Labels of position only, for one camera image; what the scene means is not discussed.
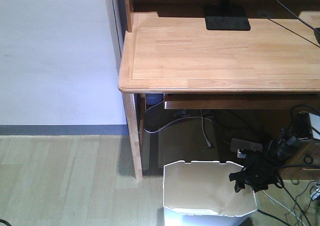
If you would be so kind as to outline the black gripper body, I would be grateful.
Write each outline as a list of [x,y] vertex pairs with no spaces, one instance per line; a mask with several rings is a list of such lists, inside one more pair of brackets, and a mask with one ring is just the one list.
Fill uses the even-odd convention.
[[267,190],[270,184],[274,184],[280,189],[283,185],[277,165],[264,158],[257,159],[239,172],[230,173],[228,177],[230,181],[235,181],[236,193],[245,189],[246,185],[250,186],[254,192]]

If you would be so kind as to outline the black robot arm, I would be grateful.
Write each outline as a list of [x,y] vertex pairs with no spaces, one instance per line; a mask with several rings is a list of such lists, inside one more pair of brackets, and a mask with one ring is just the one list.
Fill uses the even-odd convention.
[[231,173],[229,180],[235,182],[235,192],[251,186],[255,192],[267,190],[270,184],[283,188],[278,172],[285,162],[308,143],[320,141],[320,114],[299,112],[292,120],[292,128],[282,132],[277,140],[261,143],[233,138],[230,150],[238,158],[247,159],[247,165],[239,172]]

